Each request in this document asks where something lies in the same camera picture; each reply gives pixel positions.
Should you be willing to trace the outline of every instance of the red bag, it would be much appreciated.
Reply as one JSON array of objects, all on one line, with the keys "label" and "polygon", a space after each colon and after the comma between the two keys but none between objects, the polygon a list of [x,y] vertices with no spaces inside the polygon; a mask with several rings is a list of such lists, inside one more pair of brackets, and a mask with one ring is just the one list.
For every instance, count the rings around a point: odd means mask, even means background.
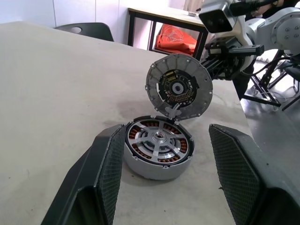
[{"label": "red bag", "polygon": [[168,53],[193,55],[197,41],[180,29],[164,24],[156,38],[155,49]]}]

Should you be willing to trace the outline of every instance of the robotic arm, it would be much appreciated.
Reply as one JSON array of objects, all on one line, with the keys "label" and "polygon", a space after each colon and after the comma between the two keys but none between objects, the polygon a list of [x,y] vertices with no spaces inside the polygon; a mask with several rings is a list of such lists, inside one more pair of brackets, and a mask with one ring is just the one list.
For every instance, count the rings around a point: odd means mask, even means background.
[{"label": "robotic arm", "polygon": [[232,80],[266,50],[281,49],[291,57],[299,57],[300,9],[289,7],[268,19],[245,22],[242,14],[254,11],[255,3],[232,0],[204,3],[199,17],[215,38],[205,46],[208,56],[201,64],[212,79]]}]

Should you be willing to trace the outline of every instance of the desk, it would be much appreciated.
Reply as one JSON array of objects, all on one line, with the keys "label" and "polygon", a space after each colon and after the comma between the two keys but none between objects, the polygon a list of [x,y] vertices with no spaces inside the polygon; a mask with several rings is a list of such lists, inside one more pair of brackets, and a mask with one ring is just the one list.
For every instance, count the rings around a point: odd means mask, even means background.
[{"label": "desk", "polygon": [[197,44],[195,47],[193,57],[200,60],[208,31],[201,22],[198,16],[188,16],[188,12],[180,9],[163,7],[163,8],[140,8],[131,7],[128,8],[130,21],[129,21],[129,33],[128,33],[128,45],[133,46],[134,32],[135,32],[135,18],[142,18],[145,20],[153,21],[151,35],[150,35],[150,51],[152,51],[154,32],[156,28],[156,22],[165,23],[176,27],[181,27],[189,30],[196,30],[199,32]]},{"label": "desk", "polygon": [[[154,112],[144,89],[164,55],[24,22],[0,25],[0,224],[39,225],[70,167],[101,130]],[[208,133],[250,133],[232,82],[214,81],[176,180],[132,176],[123,165],[114,225],[233,225]]]}]

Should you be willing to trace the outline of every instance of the mesh surface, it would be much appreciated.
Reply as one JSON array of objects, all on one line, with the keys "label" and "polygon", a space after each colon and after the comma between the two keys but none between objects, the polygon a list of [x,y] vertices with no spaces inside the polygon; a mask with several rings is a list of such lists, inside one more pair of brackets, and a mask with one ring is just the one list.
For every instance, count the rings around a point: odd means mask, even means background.
[{"label": "mesh surface", "polygon": [[210,128],[219,180],[236,225],[247,225],[260,192],[260,182],[235,140]]},{"label": "mesh surface", "polygon": [[125,132],[112,137],[109,150],[99,177],[98,188],[103,200],[108,225],[113,224],[114,212],[120,188]]}]

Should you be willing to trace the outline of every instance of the floor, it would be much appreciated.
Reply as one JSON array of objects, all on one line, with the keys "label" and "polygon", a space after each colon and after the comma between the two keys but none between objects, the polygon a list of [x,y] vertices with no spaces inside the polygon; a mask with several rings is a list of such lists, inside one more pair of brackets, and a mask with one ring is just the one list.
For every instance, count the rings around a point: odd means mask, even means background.
[{"label": "floor", "polygon": [[[274,52],[263,56],[271,60]],[[256,63],[255,70],[265,64]],[[252,94],[253,83],[249,83],[247,93]],[[295,91],[292,88],[293,79],[290,76],[283,78],[272,91],[276,92],[283,106],[290,102]],[[284,112],[270,105],[249,100],[241,100],[244,113],[258,146],[286,173],[292,182],[300,187],[300,101],[294,103]]]}]

